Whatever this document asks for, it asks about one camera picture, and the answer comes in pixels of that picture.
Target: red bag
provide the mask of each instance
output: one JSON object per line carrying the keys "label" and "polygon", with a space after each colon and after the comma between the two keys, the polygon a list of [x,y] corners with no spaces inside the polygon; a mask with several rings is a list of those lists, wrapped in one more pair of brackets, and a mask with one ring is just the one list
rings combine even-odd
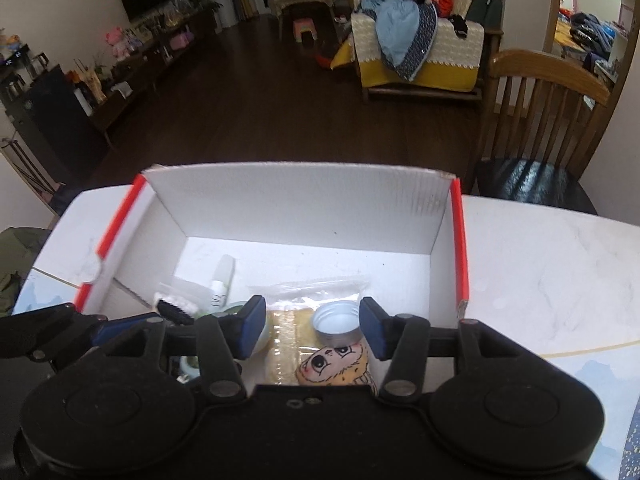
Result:
{"label": "red bag", "polygon": [[438,11],[439,18],[448,18],[453,10],[453,0],[431,0]]}

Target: plastic stool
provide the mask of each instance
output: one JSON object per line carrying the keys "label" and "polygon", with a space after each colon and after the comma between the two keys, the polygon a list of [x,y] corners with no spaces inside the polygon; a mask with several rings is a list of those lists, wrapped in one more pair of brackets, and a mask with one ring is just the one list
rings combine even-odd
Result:
{"label": "plastic stool", "polygon": [[303,32],[311,32],[314,40],[318,39],[316,26],[314,25],[314,20],[312,20],[311,18],[301,18],[299,20],[293,21],[293,35],[296,38],[297,43],[302,43]]}

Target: chair seat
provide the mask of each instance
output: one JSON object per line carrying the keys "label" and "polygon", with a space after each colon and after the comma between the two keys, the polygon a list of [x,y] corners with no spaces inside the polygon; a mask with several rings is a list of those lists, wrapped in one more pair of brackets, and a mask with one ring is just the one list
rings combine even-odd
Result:
{"label": "chair seat", "polygon": [[598,214],[577,179],[549,164],[517,158],[483,160],[476,175],[481,196]]}

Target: white cardboard box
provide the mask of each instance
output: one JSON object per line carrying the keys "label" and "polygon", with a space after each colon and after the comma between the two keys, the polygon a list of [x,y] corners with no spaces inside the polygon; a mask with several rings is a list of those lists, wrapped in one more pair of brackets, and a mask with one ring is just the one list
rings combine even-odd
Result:
{"label": "white cardboard box", "polygon": [[137,177],[76,297],[86,314],[126,317],[172,276],[208,286],[236,259],[228,301],[252,286],[363,275],[391,315],[456,325],[468,301],[460,182],[394,166],[251,163],[153,168]]}

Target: black cabinet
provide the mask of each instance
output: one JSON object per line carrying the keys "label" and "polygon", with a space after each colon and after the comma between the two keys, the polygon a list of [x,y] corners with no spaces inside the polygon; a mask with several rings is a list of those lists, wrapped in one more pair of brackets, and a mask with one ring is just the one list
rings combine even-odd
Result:
{"label": "black cabinet", "polygon": [[6,114],[22,140],[57,182],[81,186],[107,153],[59,66],[41,74]]}

